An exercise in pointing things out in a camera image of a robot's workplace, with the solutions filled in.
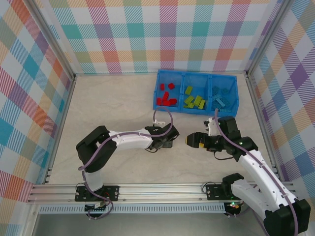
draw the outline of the black mounting bracket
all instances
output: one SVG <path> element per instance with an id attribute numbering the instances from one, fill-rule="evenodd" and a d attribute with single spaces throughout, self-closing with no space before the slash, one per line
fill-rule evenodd
<path id="1" fill-rule="evenodd" d="M 103 187 L 95 191 L 95 193 L 116 202 L 119 196 L 119 186 L 103 185 Z M 77 186 L 74 200 L 76 202 L 103 202 L 103 199 L 94 196 L 84 185 Z"/>

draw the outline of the cable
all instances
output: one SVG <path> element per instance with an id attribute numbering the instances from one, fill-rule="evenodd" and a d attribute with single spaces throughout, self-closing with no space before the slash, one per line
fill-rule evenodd
<path id="1" fill-rule="evenodd" d="M 148 151 L 148 152 L 150 152 L 150 153 L 156 153 L 157 151 L 158 151 L 158 149 L 156 149 L 155 151 L 149 151 L 149 150 L 147 150 L 146 148 L 144 149 L 145 151 Z"/>
<path id="2" fill-rule="evenodd" d="M 260 222 L 260 220 L 258 219 L 258 217 L 257 217 L 257 215 L 256 215 L 256 213 L 255 213 L 255 211 L 252 210 L 252 212 L 254 213 L 255 219 L 256 219 L 256 221 L 258 222 L 258 224 L 260 225 L 260 227 L 262 228 L 262 230 L 264 231 L 265 235 L 266 235 L 266 236 L 269 236 L 269 234 L 267 233 L 265 227 L 263 226 L 263 224 L 262 224 L 262 223 Z"/>
<path id="3" fill-rule="evenodd" d="M 170 113 L 170 111 L 165 108 L 165 107 L 157 107 L 155 110 L 154 110 L 154 113 L 153 113 L 153 123 L 154 123 L 154 120 L 155 120 L 155 117 L 156 117 L 156 113 L 158 110 L 166 110 L 167 113 L 169 114 L 170 118 L 171 118 L 171 125 L 169 126 L 168 130 L 166 130 L 164 133 L 162 134 L 156 134 L 156 135 L 151 135 L 151 134 L 143 134 L 143 133 L 139 133 L 139 132 L 125 132 L 125 133 L 120 133 L 120 134 L 115 134 L 109 138 L 107 138 L 103 143 L 101 143 L 101 145 L 97 148 L 97 150 L 94 152 L 94 154 L 92 155 L 92 157 L 90 158 L 90 160 L 83 166 L 80 166 L 78 168 L 78 170 L 82 171 L 82 177 L 83 177 L 83 180 L 84 180 L 84 184 L 85 184 L 85 187 L 87 188 L 87 190 L 92 193 L 94 196 L 98 197 L 98 198 L 101 198 L 105 201 L 108 201 L 110 204 L 111 204 L 111 207 L 109 209 L 109 211 L 107 213 L 103 213 L 100 217 L 91 217 L 90 216 L 90 212 L 91 210 L 88 211 L 88 217 L 89 219 L 93 219 L 93 220 L 98 220 L 98 219 L 101 219 L 101 218 L 104 218 L 105 216 L 109 215 L 109 213 L 113 210 L 114 208 L 114 204 L 113 202 L 109 199 L 109 198 L 105 198 L 103 196 L 100 196 L 98 194 L 96 194 L 95 192 L 93 192 L 90 187 L 88 186 L 88 183 L 86 182 L 86 178 L 85 178 L 85 169 L 93 162 L 93 160 L 95 159 L 96 155 L 98 154 L 98 152 L 103 148 L 103 146 L 110 140 L 112 140 L 113 138 L 116 138 L 117 136 L 123 136 L 123 135 L 133 135 L 133 134 L 136 134 L 136 135 L 139 135 L 139 136 L 146 136 L 146 137 L 162 137 L 164 136 L 165 134 L 167 134 L 172 128 L 173 128 L 173 117 L 172 117 L 172 114 Z"/>
<path id="4" fill-rule="evenodd" d="M 206 194 L 206 195 L 207 195 L 207 193 L 205 193 L 205 191 L 203 191 L 203 189 L 205 188 L 205 186 L 206 186 L 208 183 L 213 183 L 214 185 L 216 185 L 216 183 L 211 182 L 211 181 L 206 182 L 206 183 L 202 186 L 202 188 L 201 188 L 201 191 L 202 191 L 204 194 Z"/>
<path id="5" fill-rule="evenodd" d="M 279 185 L 279 183 L 277 182 L 277 180 L 274 178 L 274 176 L 268 171 L 268 169 L 253 155 L 251 154 L 249 151 L 247 151 L 245 148 L 237 145 L 236 143 L 232 142 L 231 140 L 229 140 L 229 138 L 222 132 L 220 126 L 219 126 L 219 121 L 218 121 L 218 109 L 216 108 L 215 110 L 215 121 L 216 121 L 216 125 L 217 128 L 219 130 L 219 132 L 221 133 L 221 135 L 224 137 L 225 140 L 227 140 L 230 144 L 232 144 L 233 146 L 235 146 L 236 148 L 242 150 L 243 152 L 245 152 L 247 155 L 249 155 L 250 157 L 252 157 L 263 169 L 264 171 L 269 175 L 269 177 L 272 179 L 272 181 L 274 182 L 274 184 L 278 187 L 278 189 L 280 190 L 280 192 L 282 193 L 282 195 L 284 196 L 285 200 L 287 201 L 287 203 L 289 204 L 289 207 L 292 211 L 292 215 L 293 215 L 293 219 L 294 219 L 294 236 L 298 235 L 298 221 L 297 221 L 297 216 L 295 213 L 295 210 L 293 208 L 292 203 L 290 202 L 290 199 L 287 197 L 287 195 L 285 194 L 284 190 L 281 188 L 281 186 Z"/>
<path id="6" fill-rule="evenodd" d="M 233 159 L 233 158 L 234 158 L 233 156 L 227 157 L 227 158 L 222 158 L 222 159 L 217 158 L 217 157 L 216 157 L 216 151 L 213 153 L 213 156 L 215 157 L 215 159 L 217 159 L 217 160 L 219 160 L 219 161 L 225 161 L 225 160 L 229 160 L 229 159 Z"/>

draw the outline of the metal bar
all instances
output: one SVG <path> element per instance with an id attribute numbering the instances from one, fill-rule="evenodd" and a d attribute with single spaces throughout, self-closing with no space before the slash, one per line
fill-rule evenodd
<path id="1" fill-rule="evenodd" d="M 268 152 L 271 164 L 275 165 L 275 167 L 277 168 L 277 171 L 278 171 L 279 179 L 281 181 L 283 181 L 284 180 L 284 176 L 283 176 L 283 173 L 281 171 L 280 164 L 279 164 L 279 162 L 276 159 L 276 153 L 275 153 L 275 150 L 273 148 L 271 138 L 270 138 L 270 136 L 268 134 L 267 125 L 266 125 L 265 119 L 263 118 L 262 111 L 259 108 L 258 98 L 257 98 L 256 93 L 254 92 L 254 88 L 252 86 L 250 78 L 248 78 L 248 77 L 246 78 L 246 83 L 247 83 L 247 86 L 248 86 L 248 89 L 249 89 L 249 92 L 250 92 L 250 95 L 251 95 L 252 104 L 254 106 L 254 110 L 255 110 L 255 113 L 256 113 L 256 116 L 257 116 L 257 119 L 258 119 L 258 124 L 259 124 L 260 130 L 261 130 L 261 133 L 262 133 L 262 137 L 264 139 L 264 142 L 265 142 L 265 145 L 266 145 L 266 148 L 267 148 L 267 152 Z"/>
<path id="2" fill-rule="evenodd" d="M 147 74 L 156 74 L 157 71 L 152 72 L 130 72 L 130 73 L 123 73 L 123 75 L 147 75 Z M 231 70 L 231 71 L 201 71 L 201 73 L 211 73 L 211 74 L 223 74 L 223 75 L 235 75 L 235 74 L 245 74 L 245 71 L 241 70 Z M 77 77 L 85 77 L 85 76 L 113 76 L 113 75 L 122 75 L 121 73 L 97 73 L 97 74 L 84 74 L 84 73 L 77 73 Z"/>
<path id="3" fill-rule="evenodd" d="M 46 178 L 48 176 L 48 172 L 54 165 L 56 154 L 57 154 L 57 150 L 58 150 L 58 146 L 59 146 L 60 139 L 61 139 L 61 135 L 63 133 L 64 123 L 65 123 L 65 120 L 66 120 L 66 117 L 67 117 L 67 114 L 68 114 L 68 110 L 69 110 L 69 107 L 70 107 L 71 99 L 72 99 L 72 96 L 73 96 L 75 84 L 76 84 L 75 80 L 71 82 L 68 98 L 67 98 L 67 101 L 65 103 L 65 107 L 64 107 L 64 111 L 63 111 L 63 117 L 61 118 L 61 121 L 60 121 L 59 129 L 58 129 L 58 132 L 57 132 L 57 135 L 56 135 L 56 141 L 55 141 L 54 147 L 52 149 L 51 156 L 50 156 L 50 159 L 49 159 L 49 164 L 47 166 L 47 169 L 45 170 L 46 175 L 44 176 L 44 179 L 42 180 L 42 183 L 46 183 Z"/>
<path id="4" fill-rule="evenodd" d="M 263 55 L 265 54 L 270 42 L 273 40 L 274 36 L 276 35 L 284 17 L 286 16 L 287 12 L 290 10 L 294 0 L 284 0 L 282 1 L 281 6 L 279 7 L 279 11 L 271 23 L 268 32 L 266 33 L 265 38 L 263 39 L 258 51 L 256 52 L 251 65 L 248 69 L 248 74 L 252 74 L 256 67 L 259 65 L 260 60 L 262 59 Z"/>
<path id="5" fill-rule="evenodd" d="M 294 190 L 291 182 L 283 182 L 290 190 Z M 177 203 L 229 203 L 227 201 L 208 201 L 201 192 L 203 183 L 168 183 L 168 184 L 119 184 L 120 204 L 177 204 Z M 29 197 L 29 204 L 78 204 L 74 201 L 76 184 L 44 184 L 34 185 Z"/>
<path id="6" fill-rule="evenodd" d="M 45 36 L 48 44 L 55 52 L 60 64 L 63 66 L 65 72 L 67 73 L 69 78 L 74 79 L 75 72 L 72 70 L 70 63 L 68 62 L 67 58 L 65 57 L 62 49 L 60 48 L 54 34 L 52 33 L 49 25 L 45 21 L 42 13 L 40 12 L 37 4 L 34 0 L 24 0 L 24 4 L 29 9 L 30 13 L 32 14 L 33 18 L 35 19 L 36 23 L 38 24 L 40 30 L 42 31 L 43 35 Z"/>

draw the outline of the lego brick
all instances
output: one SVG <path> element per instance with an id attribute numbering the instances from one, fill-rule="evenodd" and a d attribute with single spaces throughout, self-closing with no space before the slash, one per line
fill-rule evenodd
<path id="1" fill-rule="evenodd" d="M 229 113 L 231 113 L 232 111 L 230 109 L 220 109 L 220 112 L 229 112 Z"/>
<path id="2" fill-rule="evenodd" d="M 217 86 L 213 86 L 212 87 L 212 96 L 217 95 L 219 92 L 219 88 Z"/>
<path id="3" fill-rule="evenodd" d="M 171 98 L 170 100 L 171 105 L 176 105 L 177 99 L 176 98 Z"/>
<path id="4" fill-rule="evenodd" d="M 196 106 L 196 107 L 199 106 L 201 100 L 202 100 L 202 97 L 197 96 L 197 97 L 195 98 L 195 101 L 193 102 L 194 106 Z"/>
<path id="5" fill-rule="evenodd" d="M 198 106 L 198 109 L 202 110 L 204 105 L 205 105 L 205 100 L 202 99 L 199 106 Z"/>
<path id="6" fill-rule="evenodd" d="M 186 91 L 185 91 L 185 94 L 186 95 L 190 95 L 191 94 L 191 91 L 192 91 L 192 86 L 188 86 Z"/>
<path id="7" fill-rule="evenodd" d="M 217 99 L 217 102 L 218 102 L 222 107 L 225 107 L 225 103 L 222 102 L 221 99 L 218 98 L 218 99 Z"/>
<path id="8" fill-rule="evenodd" d="M 222 89 L 223 94 L 228 94 L 229 90 L 227 88 Z"/>
<path id="9" fill-rule="evenodd" d="M 189 96 L 184 102 L 188 105 L 189 103 L 191 103 L 194 100 L 193 96 Z"/>
<path id="10" fill-rule="evenodd" d="M 192 108 L 193 108 L 193 104 L 192 104 L 192 103 L 189 103 L 189 104 L 188 104 L 188 108 L 191 108 L 191 109 L 192 109 Z"/>
<path id="11" fill-rule="evenodd" d="M 160 97 L 157 98 L 157 105 L 162 106 L 162 98 Z"/>
<path id="12" fill-rule="evenodd" d="M 171 106 L 171 102 L 164 100 L 163 101 L 163 106 L 170 107 Z"/>
<path id="13" fill-rule="evenodd" d="M 169 88 L 170 90 L 172 90 L 172 89 L 175 88 L 175 85 L 174 85 L 173 83 L 170 83 L 170 84 L 168 85 L 168 88 Z"/>
<path id="14" fill-rule="evenodd" d="M 169 92 L 165 92 L 163 96 L 163 101 L 167 101 L 168 97 L 169 97 Z"/>
<path id="15" fill-rule="evenodd" d="M 231 104 L 230 104 L 230 102 L 225 98 L 225 97 L 221 97 L 220 98 L 221 99 L 221 101 L 225 104 L 225 106 L 230 106 Z"/>
<path id="16" fill-rule="evenodd" d="M 221 109 L 222 106 L 217 102 L 217 100 L 212 102 L 211 110 L 214 111 L 216 108 Z"/>
<path id="17" fill-rule="evenodd" d="M 217 98 L 221 98 L 221 95 L 217 94 L 217 95 L 212 96 L 212 100 L 216 100 Z"/>

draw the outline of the checkered pattern wall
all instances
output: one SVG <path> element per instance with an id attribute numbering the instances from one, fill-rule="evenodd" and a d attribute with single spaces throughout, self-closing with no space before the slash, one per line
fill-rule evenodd
<path id="1" fill-rule="evenodd" d="M 0 0 L 0 236 L 20 230 L 48 164 L 70 79 L 22 0 Z"/>
<path id="2" fill-rule="evenodd" d="M 276 2 L 37 0 L 79 73 L 243 71 Z"/>
<path id="3" fill-rule="evenodd" d="M 253 83 L 284 178 L 314 209 L 315 0 L 294 2 Z"/>

